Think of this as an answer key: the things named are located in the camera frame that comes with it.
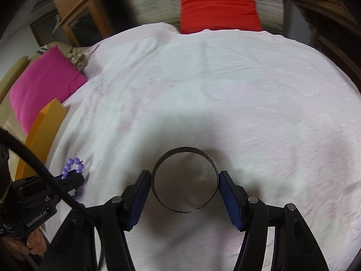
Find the person's left hand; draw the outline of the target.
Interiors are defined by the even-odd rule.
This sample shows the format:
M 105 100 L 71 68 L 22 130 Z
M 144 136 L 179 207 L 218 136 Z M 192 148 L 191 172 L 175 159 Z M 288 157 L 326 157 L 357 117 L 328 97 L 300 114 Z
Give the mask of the person's left hand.
M 2 237 L 1 241 L 4 243 L 7 251 L 20 261 L 24 261 L 26 259 L 25 256 L 30 253 L 42 256 L 47 249 L 46 240 L 40 228 L 37 228 L 28 236 L 26 243 L 18 241 L 11 236 Z

